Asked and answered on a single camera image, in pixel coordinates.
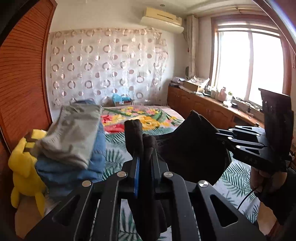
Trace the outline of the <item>person's right hand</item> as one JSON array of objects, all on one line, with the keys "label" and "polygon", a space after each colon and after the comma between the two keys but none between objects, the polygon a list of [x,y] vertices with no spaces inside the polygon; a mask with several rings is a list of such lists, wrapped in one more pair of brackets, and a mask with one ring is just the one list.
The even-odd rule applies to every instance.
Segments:
[{"label": "person's right hand", "polygon": [[250,188],[255,192],[271,192],[279,189],[286,181],[287,172],[275,172],[273,175],[251,167]]}]

